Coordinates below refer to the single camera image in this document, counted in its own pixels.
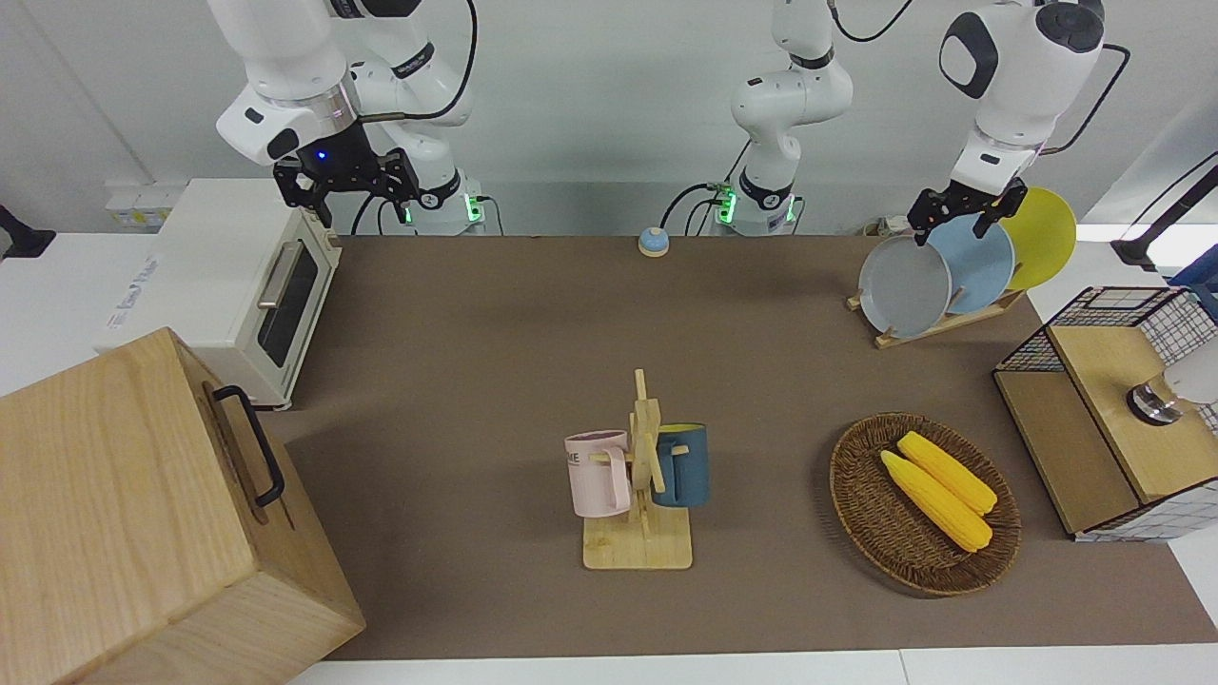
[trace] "oven window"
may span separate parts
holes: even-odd
[[[296,269],[287,282],[283,303],[279,308],[267,312],[267,317],[262,319],[262,329],[258,330],[258,345],[279,368],[284,368],[287,361],[287,351],[296,339],[296,329],[300,328],[301,318],[304,316],[314,283],[317,283],[317,262],[306,247],[301,251],[301,258],[296,262]]]

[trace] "oven handle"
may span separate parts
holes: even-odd
[[[303,252],[304,243],[300,240],[284,243],[279,247],[279,256],[275,257],[275,266],[270,269],[270,278],[267,279],[262,295],[258,295],[259,310],[278,310],[283,305],[284,295],[287,294],[287,284],[291,283],[292,272],[296,271],[296,263],[301,261]]]

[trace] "woven basket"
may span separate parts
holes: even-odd
[[[896,441],[910,430],[960,460],[998,494],[998,505],[985,514],[994,529],[985,548],[968,553],[957,547],[888,475],[879,451],[900,453]],[[1002,474],[959,433],[917,414],[877,414],[851,425],[833,447],[829,494],[859,551],[899,583],[932,596],[989,587],[1019,548],[1019,509]]]

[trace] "wooden box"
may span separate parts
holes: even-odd
[[[162,329],[0,397],[0,684],[283,684],[363,629],[218,385]]]
[[[1213,524],[1218,438],[1195,412],[1153,427],[1125,392],[1163,371],[1132,327],[1050,325],[1062,371],[994,374],[1067,533],[1166,540]]]

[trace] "cable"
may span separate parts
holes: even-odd
[[[688,196],[691,193],[697,193],[699,190],[716,190],[716,186],[713,183],[698,183],[678,193],[677,196],[674,197],[671,202],[669,202],[669,208],[664,210],[664,218],[660,219],[661,230],[669,223],[669,216],[672,213],[672,210],[677,208],[677,205],[681,204],[681,200],[685,200],[686,196]]]
[[[689,210],[689,216],[686,217],[686,230],[681,235],[689,235],[689,227],[693,225],[693,216],[698,213],[698,207],[705,205],[708,207],[706,213],[710,213],[710,206],[717,204],[719,200],[703,200],[702,202],[694,205],[693,208]],[[695,233],[694,235],[702,235],[702,227],[698,227],[698,233]]]
[[[744,146],[741,147],[741,154],[737,155],[736,156],[736,161],[732,162],[732,168],[727,169],[727,173],[723,174],[723,183],[731,183],[732,174],[736,173],[736,167],[741,166],[741,160],[744,158],[744,152],[748,151],[749,145],[752,145],[752,144],[753,144],[753,139],[752,138],[744,141]],[[720,197],[720,193],[716,190],[715,191],[715,200],[719,200],[719,197]],[[694,235],[702,235],[702,229],[703,229],[703,227],[706,225],[706,217],[709,217],[709,216],[710,216],[710,207],[706,207],[706,211],[702,213],[702,222],[698,223],[698,233],[694,233]]]
[[[351,222],[351,235],[354,235],[356,230],[359,229],[359,219],[364,218],[364,210],[368,208],[368,205],[373,204],[373,197],[375,197],[375,195],[369,193],[368,197],[364,197],[364,204],[359,205],[359,211],[356,212],[356,219]]]
[[[385,211],[385,205],[389,205],[389,200],[381,200],[379,207],[376,207],[376,234],[385,235],[385,224],[381,223],[381,213]]]
[[[1209,152],[1206,156],[1205,160],[1201,160],[1192,168],[1190,168],[1189,171],[1184,172],[1180,176],[1180,178],[1173,180],[1172,185],[1168,185],[1167,188],[1164,188],[1163,191],[1160,193],[1157,197],[1155,197],[1153,200],[1151,200],[1150,205],[1146,205],[1146,208],[1142,210],[1140,215],[1138,215],[1138,218],[1135,218],[1134,221],[1129,222],[1129,228],[1133,229],[1133,227],[1136,225],[1138,222],[1140,222],[1142,219],[1142,217],[1145,217],[1146,213],[1150,212],[1151,208],[1160,202],[1160,200],[1162,200],[1163,197],[1166,197],[1167,194],[1170,193],[1172,190],[1174,190],[1177,185],[1184,183],[1184,179],[1186,179],[1190,176],[1192,176],[1194,173],[1196,173],[1197,169],[1200,169],[1201,167],[1206,166],[1206,163],[1209,162],[1209,160],[1213,160],[1214,157],[1218,157],[1218,150],[1214,150],[1213,152]]]
[[[1041,150],[1040,151],[1041,157],[1046,155],[1056,155],[1057,152],[1068,150],[1069,146],[1073,145],[1075,140],[1078,140],[1078,137],[1083,135],[1083,132],[1086,130],[1086,127],[1091,123],[1091,119],[1095,118],[1095,113],[1100,111],[1100,105],[1104,105],[1104,100],[1108,96],[1108,93],[1112,90],[1112,87],[1117,84],[1117,79],[1121,78],[1121,74],[1125,71],[1125,67],[1129,66],[1129,60],[1133,57],[1133,54],[1129,51],[1129,49],[1123,48],[1121,45],[1114,45],[1112,43],[1105,43],[1104,50],[1112,50],[1113,52],[1121,52],[1122,55],[1121,66],[1117,67],[1117,71],[1112,74],[1112,78],[1108,79],[1108,85],[1104,87],[1104,93],[1100,93],[1100,99],[1095,101],[1095,105],[1091,107],[1090,113],[1088,113],[1086,118],[1083,119],[1083,126],[1078,127],[1078,130],[1074,132],[1074,135],[1072,135],[1071,139],[1067,140],[1065,145],[1058,145],[1057,147],[1049,147]]]
[[[804,221],[804,210],[808,208],[808,200],[804,200],[803,195],[795,195],[795,202],[799,202],[799,213],[795,215],[795,225],[790,229],[790,234],[795,235],[799,233],[799,222]]]
[[[479,202],[490,202],[495,205],[495,222],[499,224],[499,235],[507,235],[503,232],[503,211],[499,210],[499,201],[490,195],[479,195],[475,197]]]
[[[847,30],[844,26],[842,26],[842,17],[838,16],[838,11],[837,11],[837,0],[828,0],[828,2],[829,2],[829,13],[833,15],[833,23],[837,24],[838,30],[842,32],[842,35],[847,37],[848,39],[850,39],[850,40],[853,40],[855,43],[871,43],[872,40],[879,38],[881,35],[883,35],[885,33],[888,33],[888,29],[893,28],[893,24],[896,23],[896,20],[901,18],[901,15],[905,13],[905,10],[910,9],[910,5],[914,4],[914,0],[905,0],[905,4],[901,5],[901,9],[896,10],[896,13],[893,15],[893,18],[888,20],[888,23],[884,24],[884,28],[879,29],[878,33],[876,33],[873,35],[868,35],[866,38],[860,38],[857,35],[851,35],[850,32]]]
[[[474,73],[474,57],[477,55],[477,9],[474,7],[474,0],[465,0],[469,5],[469,57],[465,59],[465,73],[460,77],[460,85],[457,88],[457,94],[453,95],[451,102],[443,106],[443,108],[426,115],[414,115],[409,112],[386,112],[382,115],[368,115],[359,117],[363,123],[374,122],[393,122],[393,121],[428,121],[438,119],[440,117],[453,111],[457,102],[460,102],[462,95],[465,94],[465,87],[469,85],[469,77]]]

